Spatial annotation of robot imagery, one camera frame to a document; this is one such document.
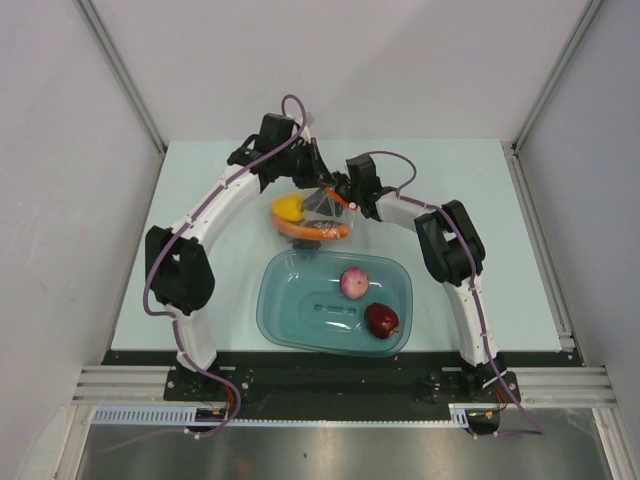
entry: red onion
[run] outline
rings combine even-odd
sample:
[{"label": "red onion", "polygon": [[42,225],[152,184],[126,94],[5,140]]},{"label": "red onion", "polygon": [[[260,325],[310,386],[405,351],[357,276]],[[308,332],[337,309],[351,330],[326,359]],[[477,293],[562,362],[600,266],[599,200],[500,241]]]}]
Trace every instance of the red onion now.
[{"label": "red onion", "polygon": [[362,297],[369,290],[367,272],[358,267],[347,268],[340,276],[340,290],[351,300]]}]

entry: translucent blue container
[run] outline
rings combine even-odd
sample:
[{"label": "translucent blue container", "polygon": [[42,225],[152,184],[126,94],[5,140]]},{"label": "translucent blue container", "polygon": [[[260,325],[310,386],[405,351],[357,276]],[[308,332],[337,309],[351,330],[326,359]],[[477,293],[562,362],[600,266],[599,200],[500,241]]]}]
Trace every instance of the translucent blue container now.
[{"label": "translucent blue container", "polygon": [[[367,293],[350,300],[340,276],[360,267],[369,276]],[[381,340],[369,332],[364,312],[372,303],[393,309],[399,332]],[[388,258],[315,250],[277,255],[264,273],[257,321],[262,334],[286,347],[368,357],[398,352],[411,334],[413,291],[407,271]]]}]

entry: clear plastic bag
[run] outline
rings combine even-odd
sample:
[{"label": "clear plastic bag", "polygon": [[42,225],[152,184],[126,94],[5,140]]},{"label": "clear plastic bag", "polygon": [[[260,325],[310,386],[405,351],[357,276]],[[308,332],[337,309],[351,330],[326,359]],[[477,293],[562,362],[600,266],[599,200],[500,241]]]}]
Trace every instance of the clear plastic bag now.
[{"label": "clear plastic bag", "polygon": [[294,248],[319,248],[321,242],[347,238],[357,207],[329,188],[305,189],[271,203],[271,222]]}]

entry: light blue table surface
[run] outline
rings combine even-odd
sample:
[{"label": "light blue table surface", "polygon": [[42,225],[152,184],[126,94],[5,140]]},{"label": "light blue table surface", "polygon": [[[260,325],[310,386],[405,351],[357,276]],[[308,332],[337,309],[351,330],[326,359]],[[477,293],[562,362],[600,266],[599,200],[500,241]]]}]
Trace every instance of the light blue table surface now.
[{"label": "light blue table surface", "polygon": [[[168,227],[182,218],[218,181],[240,142],[172,142],[147,219]],[[418,178],[404,192],[430,203],[462,201],[482,238],[483,291],[488,319],[502,350],[557,351],[558,335],[538,272],[516,193],[498,140],[319,140],[330,170],[370,150],[392,150],[413,159]],[[383,185],[410,176],[401,160],[376,156]],[[280,179],[250,203],[219,237],[209,260],[216,287],[202,315],[218,350],[290,350],[266,340],[256,324],[256,301],[269,261],[288,249],[268,219],[273,198],[294,190]],[[143,244],[138,251],[113,338],[113,350],[174,350],[168,320],[142,309]],[[428,274],[415,233],[365,220],[343,241],[323,248],[388,257],[403,265],[413,282],[413,328],[403,351],[458,349],[453,314],[442,286]],[[161,306],[151,301],[152,307]]]}]

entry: gray wall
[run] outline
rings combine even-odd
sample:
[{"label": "gray wall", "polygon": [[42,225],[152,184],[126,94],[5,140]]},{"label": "gray wall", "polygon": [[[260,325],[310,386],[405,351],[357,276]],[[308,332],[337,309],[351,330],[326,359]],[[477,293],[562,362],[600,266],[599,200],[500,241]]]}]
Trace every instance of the gray wall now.
[{"label": "gray wall", "polygon": [[95,0],[160,132],[236,140],[297,93],[320,138],[511,140],[587,0]]},{"label": "gray wall", "polygon": [[0,477],[105,345],[160,162],[70,0],[0,5]]},{"label": "gray wall", "polygon": [[640,2],[611,0],[522,158],[578,340],[640,446]]}]

